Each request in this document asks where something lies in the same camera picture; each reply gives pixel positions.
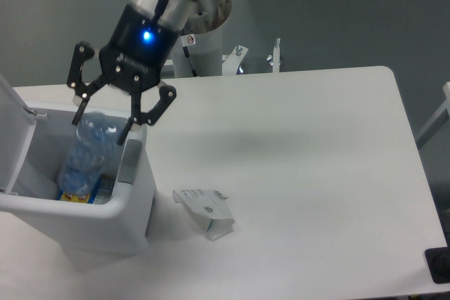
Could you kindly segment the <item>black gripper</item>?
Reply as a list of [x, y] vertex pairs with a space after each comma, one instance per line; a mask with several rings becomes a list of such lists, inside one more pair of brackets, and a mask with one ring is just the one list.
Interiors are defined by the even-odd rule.
[[[83, 66], [96, 51], [86, 41], [76, 44], [67, 76], [67, 86], [75, 91], [73, 102], [78, 107], [72, 124], [79, 124], [91, 97], [107, 83], [131, 93], [131, 115], [117, 139], [118, 145], [124, 144], [133, 125], [156, 124], [176, 98], [176, 89], [160, 81], [160, 73], [178, 37], [178, 32], [154, 25], [127, 5], [110, 41], [99, 52], [102, 73], [89, 84], [82, 80]], [[142, 112], [142, 93], [154, 86], [158, 87], [159, 101], [148, 112]]]

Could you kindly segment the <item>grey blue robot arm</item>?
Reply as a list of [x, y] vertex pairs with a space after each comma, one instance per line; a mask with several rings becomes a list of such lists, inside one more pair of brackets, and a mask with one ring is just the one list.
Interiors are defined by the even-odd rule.
[[67, 86], [74, 90], [78, 125], [91, 97], [110, 84], [131, 96], [131, 113], [117, 139], [131, 130], [154, 125], [176, 98], [161, 80], [168, 59], [198, 0], [128, 0], [109, 42], [99, 51], [76, 44]]

